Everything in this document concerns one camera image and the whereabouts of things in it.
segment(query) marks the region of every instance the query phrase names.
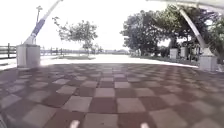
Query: fence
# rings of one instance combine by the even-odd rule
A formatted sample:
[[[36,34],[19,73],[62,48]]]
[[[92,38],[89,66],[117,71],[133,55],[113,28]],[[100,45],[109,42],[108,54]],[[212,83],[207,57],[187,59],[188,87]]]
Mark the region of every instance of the fence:
[[[82,51],[78,50],[68,50],[62,48],[50,48],[46,49],[41,47],[41,55],[64,55],[70,53],[82,53]],[[0,59],[12,59],[16,58],[16,46],[11,46],[8,43],[7,46],[0,46]]]

